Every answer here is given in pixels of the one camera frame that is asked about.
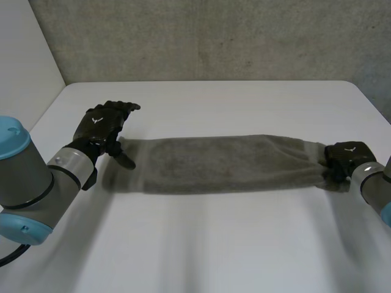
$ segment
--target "towel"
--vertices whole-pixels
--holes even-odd
[[[321,143],[267,135],[121,143],[137,167],[128,171],[110,160],[103,187],[112,192],[215,194],[309,186],[348,190],[328,176]]]

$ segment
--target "robotic hand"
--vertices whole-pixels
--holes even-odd
[[[107,153],[127,169],[136,167],[122,151],[117,136],[129,114],[139,109],[137,104],[110,101],[89,109],[73,141],[47,165],[21,123],[0,117],[0,205],[4,208],[0,235],[22,244],[9,257],[0,259],[0,266],[30,245],[45,241],[80,189],[87,190],[96,183],[99,156]]]
[[[361,194],[391,227],[391,158],[383,166],[363,142],[329,145],[325,156],[332,179],[338,183],[350,179],[349,192]]]

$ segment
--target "gray cylinder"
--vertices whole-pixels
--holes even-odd
[[[34,143],[20,153],[0,160],[0,204],[14,207],[39,197],[53,176]]]

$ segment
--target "concrete wall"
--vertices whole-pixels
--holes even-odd
[[[30,3],[67,84],[344,80],[391,121],[389,0]]]
[[[27,0],[0,1],[0,115],[31,130],[65,87]]]

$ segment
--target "black ring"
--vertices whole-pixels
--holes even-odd
[[[60,171],[60,172],[62,172],[64,174],[66,174],[67,176],[69,176],[76,183],[76,185],[78,186],[79,190],[81,189],[80,180],[79,180],[79,178],[77,178],[75,176],[75,174],[73,174],[72,172],[69,172],[67,169],[65,169],[63,167],[60,167],[60,166],[48,165],[48,167],[49,167],[49,169],[57,170],[57,171]]]
[[[33,200],[31,201],[27,201],[26,203],[22,203],[22,204],[18,204],[17,206],[4,206],[2,204],[2,207],[4,209],[24,209],[34,203],[37,203],[38,201],[40,201],[42,198],[44,198],[45,196],[47,196],[51,190],[53,189],[53,186],[54,186],[54,176],[53,174],[51,175],[51,182],[50,182],[50,185],[48,186],[48,188],[46,188],[46,190],[44,192],[42,192],[42,194],[36,198],[34,198]]]
[[[383,171],[374,172],[371,175],[365,177],[365,179],[361,182],[361,185],[360,185],[360,194],[362,194],[362,188],[364,187],[364,184],[367,182],[367,180],[369,178],[373,177],[374,175],[377,175],[377,174],[380,174],[380,173],[383,173]]]

